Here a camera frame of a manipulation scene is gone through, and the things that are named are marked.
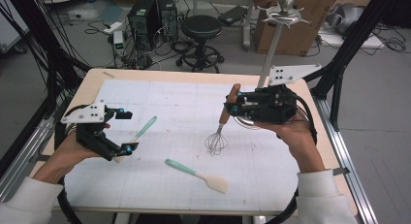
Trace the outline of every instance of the whisk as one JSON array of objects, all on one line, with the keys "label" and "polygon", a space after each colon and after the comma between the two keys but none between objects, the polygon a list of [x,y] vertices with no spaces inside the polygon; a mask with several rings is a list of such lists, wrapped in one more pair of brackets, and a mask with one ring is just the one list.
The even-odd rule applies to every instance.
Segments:
[{"label": "whisk", "polygon": [[[236,83],[233,85],[233,88],[230,91],[230,94],[227,96],[228,103],[236,102],[240,88],[241,88],[241,85],[239,83]],[[221,153],[221,150],[228,145],[228,142],[224,138],[224,136],[221,134],[221,131],[223,130],[223,127],[227,123],[229,118],[230,118],[230,113],[224,107],[223,111],[221,112],[220,119],[218,121],[219,125],[218,125],[217,132],[210,135],[205,140],[205,146],[207,147],[207,152],[209,154],[218,155]]]}]

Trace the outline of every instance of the white mounting plate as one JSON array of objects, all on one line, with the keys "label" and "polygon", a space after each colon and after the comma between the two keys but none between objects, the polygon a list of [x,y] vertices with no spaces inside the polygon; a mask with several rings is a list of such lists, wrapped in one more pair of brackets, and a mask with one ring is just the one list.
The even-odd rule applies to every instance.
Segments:
[{"label": "white mounting plate", "polygon": [[61,123],[101,123],[104,121],[104,114],[105,104],[94,103],[63,117]]},{"label": "white mounting plate", "polygon": [[320,64],[301,66],[272,66],[269,70],[269,85],[279,85],[299,80],[320,70],[321,68],[322,66]]}]

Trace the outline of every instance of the wooden whisk handle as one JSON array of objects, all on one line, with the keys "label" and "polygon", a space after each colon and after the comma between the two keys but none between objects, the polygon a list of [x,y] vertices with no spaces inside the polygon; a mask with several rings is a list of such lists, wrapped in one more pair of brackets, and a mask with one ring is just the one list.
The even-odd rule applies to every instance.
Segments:
[{"label": "wooden whisk handle", "polygon": [[[232,90],[230,91],[230,94],[227,96],[227,103],[235,103],[237,100],[237,96],[239,93],[239,90],[241,89],[241,84],[236,83],[233,85]],[[220,124],[226,124],[227,121],[230,118],[230,113],[229,111],[224,107],[223,111],[221,112],[220,115],[220,120],[218,121]]]}]

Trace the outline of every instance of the floor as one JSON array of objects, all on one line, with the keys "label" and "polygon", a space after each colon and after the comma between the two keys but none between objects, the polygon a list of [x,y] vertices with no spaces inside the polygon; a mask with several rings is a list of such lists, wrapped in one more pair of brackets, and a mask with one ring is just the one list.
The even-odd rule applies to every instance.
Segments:
[{"label": "floor", "polygon": [[[58,6],[60,12],[71,5],[85,5],[82,1],[68,2]],[[91,6],[98,13],[112,5],[110,0],[102,0]],[[122,20],[132,4],[118,4],[120,11],[106,18]],[[226,7],[218,7],[224,12]],[[215,10],[205,3],[201,9],[206,13]],[[66,21],[65,30],[71,44],[93,67],[113,66],[112,49],[108,37],[101,33],[87,34],[90,21]],[[100,30],[104,25],[94,23]],[[397,29],[405,39],[411,38],[410,29]],[[394,30],[381,31],[386,38],[401,37]],[[255,52],[254,43],[249,50],[241,46],[242,30],[239,27],[225,27],[221,36],[210,44],[220,50],[225,62],[219,66],[224,74],[259,75],[266,56]],[[323,43],[317,55],[312,57],[275,55],[275,65],[299,65],[320,63],[327,65],[337,52],[336,48]],[[189,68],[175,66],[174,52],[167,44],[149,55],[153,64],[147,70],[183,71]],[[308,54],[316,54],[313,48]],[[339,110],[339,128],[347,145],[364,190],[371,202],[379,223],[411,223],[411,122],[407,112],[411,109],[411,54],[401,53],[387,47],[374,51],[360,50],[349,64],[342,86]],[[10,51],[0,55],[0,156],[3,156],[16,139],[34,111],[46,97],[46,87],[42,75],[30,52],[19,54]],[[81,212],[84,223],[111,223],[112,213]],[[185,216],[186,223],[195,223],[196,217]],[[66,223],[63,215],[56,211],[50,223]]]}]

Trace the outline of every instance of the stool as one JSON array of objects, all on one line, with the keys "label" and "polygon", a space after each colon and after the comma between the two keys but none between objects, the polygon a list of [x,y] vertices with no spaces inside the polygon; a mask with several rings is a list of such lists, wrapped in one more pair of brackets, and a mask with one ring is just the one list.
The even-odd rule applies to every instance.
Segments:
[{"label": "stool", "polygon": [[184,20],[181,26],[182,32],[197,44],[187,48],[176,60],[175,64],[181,66],[182,62],[202,71],[204,68],[214,67],[215,73],[219,74],[217,63],[224,62],[224,57],[213,47],[206,46],[206,41],[220,35],[222,25],[220,21],[211,16],[191,16]]}]

